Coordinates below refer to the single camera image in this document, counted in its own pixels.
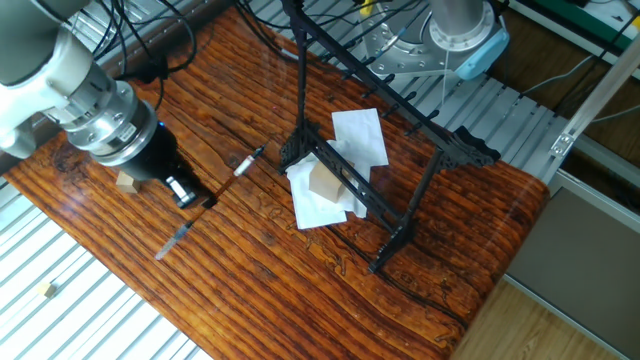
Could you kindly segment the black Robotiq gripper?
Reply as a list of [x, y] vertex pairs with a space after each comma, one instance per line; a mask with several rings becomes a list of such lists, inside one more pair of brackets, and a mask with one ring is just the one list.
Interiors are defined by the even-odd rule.
[[178, 153], [176, 137], [162, 123], [156, 125], [142, 150], [124, 163], [124, 172], [139, 181], [158, 180], [173, 192], [174, 202], [183, 210], [196, 206], [210, 209], [218, 202]]

